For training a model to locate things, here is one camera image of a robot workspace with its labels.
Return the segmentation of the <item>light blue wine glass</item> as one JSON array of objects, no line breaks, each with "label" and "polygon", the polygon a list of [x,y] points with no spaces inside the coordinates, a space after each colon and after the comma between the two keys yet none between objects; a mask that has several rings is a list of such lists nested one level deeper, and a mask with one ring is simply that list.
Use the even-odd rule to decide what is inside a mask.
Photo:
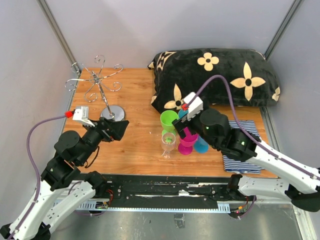
[{"label": "light blue wine glass", "polygon": [[180,109],[180,110],[178,111],[178,118],[181,119],[182,117],[184,117],[185,115],[187,115],[188,112],[189,112],[188,109],[187,109],[187,110]]}]

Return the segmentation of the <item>dark blue wine glass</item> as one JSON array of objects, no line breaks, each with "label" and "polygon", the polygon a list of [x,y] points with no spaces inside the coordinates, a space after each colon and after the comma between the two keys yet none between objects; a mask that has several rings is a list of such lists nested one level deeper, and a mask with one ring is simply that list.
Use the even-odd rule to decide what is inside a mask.
[{"label": "dark blue wine glass", "polygon": [[200,136],[198,136],[193,147],[200,154],[204,154],[209,150],[208,143],[204,139],[202,139]]}]

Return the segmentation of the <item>pink wine glass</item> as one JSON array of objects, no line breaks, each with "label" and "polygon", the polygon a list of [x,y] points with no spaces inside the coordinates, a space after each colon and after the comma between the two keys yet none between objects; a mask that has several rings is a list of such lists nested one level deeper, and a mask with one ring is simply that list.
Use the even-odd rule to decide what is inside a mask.
[{"label": "pink wine glass", "polygon": [[191,134],[190,130],[186,127],[183,132],[185,133],[184,138],[180,138],[178,151],[182,155],[189,155],[193,151],[193,146],[198,139],[198,134]]}]

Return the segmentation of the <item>green wine glass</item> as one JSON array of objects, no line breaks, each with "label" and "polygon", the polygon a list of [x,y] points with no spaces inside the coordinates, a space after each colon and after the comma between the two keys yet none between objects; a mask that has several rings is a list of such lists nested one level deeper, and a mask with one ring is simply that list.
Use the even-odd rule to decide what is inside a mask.
[{"label": "green wine glass", "polygon": [[178,119],[178,114],[173,110],[165,110],[164,112],[162,112],[160,115],[160,123],[163,128],[162,135],[164,135],[165,133],[172,133],[173,135],[176,135],[173,121]]}]

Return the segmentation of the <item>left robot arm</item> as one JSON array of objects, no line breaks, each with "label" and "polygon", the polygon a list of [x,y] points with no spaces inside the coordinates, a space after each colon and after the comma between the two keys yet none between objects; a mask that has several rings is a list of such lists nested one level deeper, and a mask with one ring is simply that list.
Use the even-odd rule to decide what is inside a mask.
[{"label": "left robot arm", "polygon": [[39,174],[34,195],[20,216],[12,223],[3,225],[0,234],[7,240],[48,240],[61,222],[82,203],[106,193],[111,197],[107,180],[97,171],[90,172],[76,189],[55,205],[80,175],[83,166],[101,142],[120,141],[129,125],[128,120],[111,121],[100,117],[85,125],[86,133],[64,132],[54,145],[55,155]]}]

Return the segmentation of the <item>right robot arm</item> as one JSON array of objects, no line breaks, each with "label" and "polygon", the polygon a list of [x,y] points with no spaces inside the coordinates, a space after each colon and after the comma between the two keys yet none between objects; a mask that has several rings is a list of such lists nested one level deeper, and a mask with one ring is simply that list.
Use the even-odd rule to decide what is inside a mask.
[{"label": "right robot arm", "polygon": [[226,115],[209,108],[194,116],[184,115],[172,121],[179,136],[185,129],[198,134],[224,156],[253,164],[276,178],[254,178],[233,174],[226,188],[227,196],[238,200],[243,196],[264,196],[289,200],[308,212],[320,210],[320,170],[300,163],[268,145],[261,138],[241,128],[232,128]]}]

